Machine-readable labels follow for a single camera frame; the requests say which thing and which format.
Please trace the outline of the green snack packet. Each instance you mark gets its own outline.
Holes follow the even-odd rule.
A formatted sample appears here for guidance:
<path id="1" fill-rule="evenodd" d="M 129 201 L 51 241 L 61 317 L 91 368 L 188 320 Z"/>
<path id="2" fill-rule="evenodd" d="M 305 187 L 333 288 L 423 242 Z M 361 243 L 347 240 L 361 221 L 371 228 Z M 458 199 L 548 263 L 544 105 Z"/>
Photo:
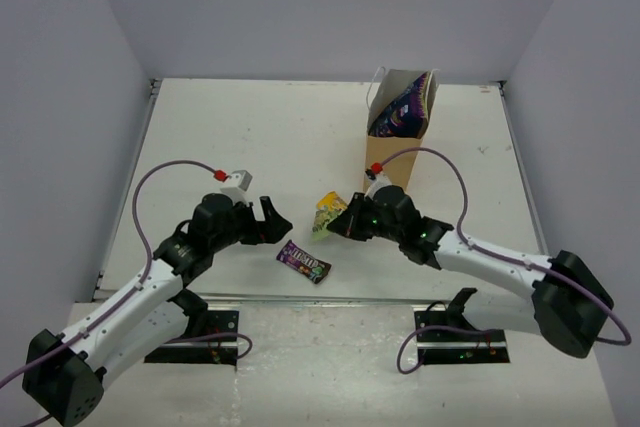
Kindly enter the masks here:
<path id="1" fill-rule="evenodd" d="M 314 221 L 311 230 L 311 240 L 321 241 L 328 237 L 331 232 L 328 230 L 328 225 L 338 218 L 340 214 L 343 212 L 343 209 L 318 209 L 315 212 Z"/>

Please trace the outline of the blue purple snack bag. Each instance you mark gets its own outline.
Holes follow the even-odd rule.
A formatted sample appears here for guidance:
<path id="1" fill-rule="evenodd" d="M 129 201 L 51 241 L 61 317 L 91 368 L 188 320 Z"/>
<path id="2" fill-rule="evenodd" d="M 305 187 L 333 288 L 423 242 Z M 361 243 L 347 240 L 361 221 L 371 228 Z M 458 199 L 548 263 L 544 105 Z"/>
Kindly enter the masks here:
<path id="1" fill-rule="evenodd" d="M 429 125 L 437 88 L 431 71 L 388 70 L 369 107 L 367 134 L 421 139 Z"/>

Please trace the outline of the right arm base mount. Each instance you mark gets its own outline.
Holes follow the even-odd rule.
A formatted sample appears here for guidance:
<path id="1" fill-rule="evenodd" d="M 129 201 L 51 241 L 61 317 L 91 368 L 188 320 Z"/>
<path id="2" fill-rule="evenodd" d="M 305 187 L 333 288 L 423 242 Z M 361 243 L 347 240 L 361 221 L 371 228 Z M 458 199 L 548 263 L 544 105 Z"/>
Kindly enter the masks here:
<path id="1" fill-rule="evenodd" d="M 476 288 L 463 288 L 449 301 L 433 301 L 414 309 L 414 331 L 401 343 L 396 370 L 410 375 L 423 366 L 508 364 L 503 330 L 480 330 L 464 316 Z"/>

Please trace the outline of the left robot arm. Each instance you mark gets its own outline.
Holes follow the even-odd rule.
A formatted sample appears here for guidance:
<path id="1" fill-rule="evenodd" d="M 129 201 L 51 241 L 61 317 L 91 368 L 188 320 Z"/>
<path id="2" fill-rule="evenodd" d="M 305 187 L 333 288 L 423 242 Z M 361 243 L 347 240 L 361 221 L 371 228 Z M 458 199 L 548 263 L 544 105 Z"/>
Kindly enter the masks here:
<path id="1" fill-rule="evenodd" d="M 206 305 L 188 285 L 216 253 L 236 243 L 276 244 L 292 224 L 263 196 L 263 219 L 249 203 L 208 194 L 150 262 L 84 320 L 58 334 L 44 329 L 29 343 L 22 388 L 62 426 L 76 426 L 129 367 L 179 337 L 201 337 Z"/>

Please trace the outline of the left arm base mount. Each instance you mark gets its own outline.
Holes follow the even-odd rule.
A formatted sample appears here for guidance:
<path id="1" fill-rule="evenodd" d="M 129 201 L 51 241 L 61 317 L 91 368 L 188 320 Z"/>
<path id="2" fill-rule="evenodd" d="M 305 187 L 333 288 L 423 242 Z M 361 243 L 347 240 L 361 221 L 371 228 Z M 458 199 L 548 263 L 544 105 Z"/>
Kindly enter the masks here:
<path id="1" fill-rule="evenodd" d="M 253 341 L 239 331 L 238 306 L 209 308 L 179 338 L 144 357 L 145 364 L 232 366 L 253 349 Z"/>

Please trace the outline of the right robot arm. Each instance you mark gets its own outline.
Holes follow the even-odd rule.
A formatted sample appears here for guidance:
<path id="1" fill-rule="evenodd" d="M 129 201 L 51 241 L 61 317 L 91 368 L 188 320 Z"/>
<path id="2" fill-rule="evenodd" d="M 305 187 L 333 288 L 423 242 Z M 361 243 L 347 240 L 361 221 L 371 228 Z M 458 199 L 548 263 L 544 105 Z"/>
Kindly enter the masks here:
<path id="1" fill-rule="evenodd" d="M 575 358 L 586 357 L 599 342 L 614 306 L 576 254 L 562 250 L 546 257 L 482 244 L 422 215 L 399 186 L 383 187 L 373 196 L 354 194 L 328 229 L 354 241 L 384 238 L 418 265 L 470 275 L 511 292 L 519 300 L 500 312 L 506 321 L 502 327 L 539 334 Z"/>

